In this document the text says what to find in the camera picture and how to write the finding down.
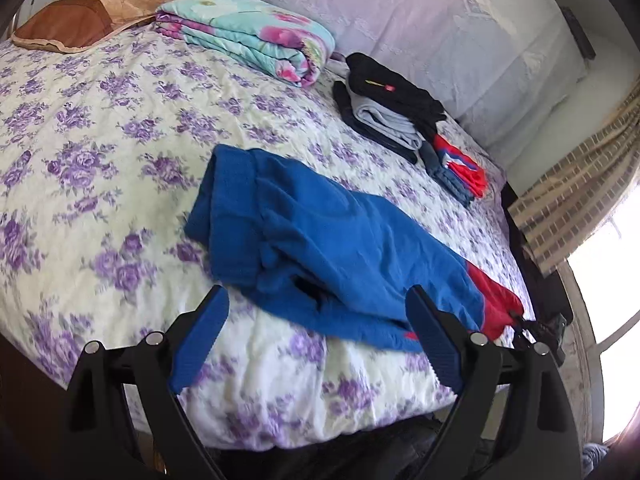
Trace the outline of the red and blue pants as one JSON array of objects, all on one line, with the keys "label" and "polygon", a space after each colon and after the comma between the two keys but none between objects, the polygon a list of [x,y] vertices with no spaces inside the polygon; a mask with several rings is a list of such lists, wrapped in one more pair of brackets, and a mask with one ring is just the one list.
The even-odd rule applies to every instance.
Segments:
[{"label": "red and blue pants", "polygon": [[184,230],[207,249],[214,280],[327,337],[418,352],[405,307],[413,286],[490,339],[524,311],[386,198],[263,150],[213,150]]}]

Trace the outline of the beige checkered curtain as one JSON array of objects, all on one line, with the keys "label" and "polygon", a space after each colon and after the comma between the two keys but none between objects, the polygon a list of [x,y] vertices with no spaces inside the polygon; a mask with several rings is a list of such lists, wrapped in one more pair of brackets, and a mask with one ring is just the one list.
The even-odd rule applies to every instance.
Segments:
[{"label": "beige checkered curtain", "polygon": [[560,159],[509,208],[541,274],[566,260],[639,177],[639,88],[603,127]]}]

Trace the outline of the red blue folded garment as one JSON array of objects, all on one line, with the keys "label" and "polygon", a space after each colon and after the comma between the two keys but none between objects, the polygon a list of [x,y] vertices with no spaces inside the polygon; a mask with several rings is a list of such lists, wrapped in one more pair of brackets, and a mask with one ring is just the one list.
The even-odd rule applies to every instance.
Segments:
[{"label": "red blue folded garment", "polygon": [[433,145],[442,166],[475,198],[483,198],[488,185],[484,168],[440,134],[434,136]]}]

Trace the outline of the folded blue jeans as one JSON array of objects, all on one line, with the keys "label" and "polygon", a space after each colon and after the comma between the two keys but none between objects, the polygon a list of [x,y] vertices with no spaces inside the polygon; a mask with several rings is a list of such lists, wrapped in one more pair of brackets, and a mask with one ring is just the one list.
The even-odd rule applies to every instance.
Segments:
[{"label": "folded blue jeans", "polygon": [[427,174],[464,208],[468,208],[473,203],[474,195],[450,169],[442,166],[431,144],[424,141],[418,153]]}]

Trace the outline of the purple floral bedsheet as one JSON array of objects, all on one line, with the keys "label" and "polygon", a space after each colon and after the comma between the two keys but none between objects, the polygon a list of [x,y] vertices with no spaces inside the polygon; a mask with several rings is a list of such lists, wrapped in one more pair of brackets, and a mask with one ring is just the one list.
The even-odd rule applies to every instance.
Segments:
[{"label": "purple floral bedsheet", "polygon": [[[506,179],[453,120],[444,137],[482,166],[463,207],[424,170],[342,122],[334,75],[299,89],[152,27],[79,54],[1,47],[1,331],[67,385],[84,345],[128,346],[195,308],[212,287],[186,215],[215,145],[296,158],[381,195],[521,299]],[[181,402],[213,448],[298,448],[439,410],[454,397],[420,354],[326,339],[237,292]]]}]

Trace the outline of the grey folded pants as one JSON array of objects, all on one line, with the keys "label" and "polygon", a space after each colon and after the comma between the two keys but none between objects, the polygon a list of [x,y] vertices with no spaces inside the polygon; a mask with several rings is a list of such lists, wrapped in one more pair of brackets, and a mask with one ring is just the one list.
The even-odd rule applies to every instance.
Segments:
[{"label": "grey folded pants", "polygon": [[417,151],[423,144],[423,136],[412,121],[393,112],[381,104],[347,90],[352,104],[352,112],[358,122],[362,122],[383,136],[400,144],[404,148]]}]

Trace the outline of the dark navy folded pants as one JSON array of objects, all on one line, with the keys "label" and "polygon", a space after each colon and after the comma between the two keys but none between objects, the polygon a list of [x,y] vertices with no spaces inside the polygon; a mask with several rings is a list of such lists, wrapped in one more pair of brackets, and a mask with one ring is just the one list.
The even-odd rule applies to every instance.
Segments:
[{"label": "dark navy folded pants", "polygon": [[338,112],[341,115],[342,121],[348,125],[360,136],[373,141],[378,145],[382,145],[383,148],[387,148],[389,151],[394,152],[405,160],[408,160],[410,164],[416,165],[418,163],[418,156],[416,151],[411,148],[405,148],[397,143],[395,140],[389,138],[384,133],[378,132],[370,126],[360,122],[352,111],[352,104],[350,104],[350,97],[348,95],[347,87],[344,82],[335,81],[332,87],[332,96],[337,107]]}]

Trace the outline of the black folded pants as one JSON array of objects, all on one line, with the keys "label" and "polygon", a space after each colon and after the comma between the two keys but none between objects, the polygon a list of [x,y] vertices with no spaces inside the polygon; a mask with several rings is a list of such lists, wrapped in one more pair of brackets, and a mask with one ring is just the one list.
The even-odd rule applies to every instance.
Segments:
[{"label": "black folded pants", "polygon": [[345,61],[349,68],[349,88],[353,92],[405,116],[425,140],[433,141],[436,125],[446,119],[439,100],[363,53],[347,55]]}]

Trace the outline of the lavender lace headboard cover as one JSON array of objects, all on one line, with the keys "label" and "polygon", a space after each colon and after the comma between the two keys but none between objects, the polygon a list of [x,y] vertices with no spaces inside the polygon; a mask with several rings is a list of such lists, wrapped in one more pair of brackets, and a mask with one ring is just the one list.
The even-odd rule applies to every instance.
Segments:
[{"label": "lavender lace headboard cover", "polygon": [[555,0],[264,1],[430,92],[503,167],[586,72]]}]

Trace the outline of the brown pillow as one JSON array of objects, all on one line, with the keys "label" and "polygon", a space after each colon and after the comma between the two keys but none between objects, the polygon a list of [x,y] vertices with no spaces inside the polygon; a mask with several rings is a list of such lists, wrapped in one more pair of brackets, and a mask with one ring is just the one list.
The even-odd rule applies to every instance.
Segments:
[{"label": "brown pillow", "polygon": [[62,54],[87,51],[124,30],[148,24],[174,0],[55,0],[12,32],[25,49]]}]

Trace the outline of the floral folded blanket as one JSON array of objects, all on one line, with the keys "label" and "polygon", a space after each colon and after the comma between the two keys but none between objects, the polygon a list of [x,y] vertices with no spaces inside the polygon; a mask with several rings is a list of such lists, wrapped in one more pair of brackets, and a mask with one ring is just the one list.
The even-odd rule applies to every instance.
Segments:
[{"label": "floral folded blanket", "polygon": [[155,23],[165,36],[300,88],[316,82],[335,49],[324,26],[262,0],[174,0],[157,8]]}]

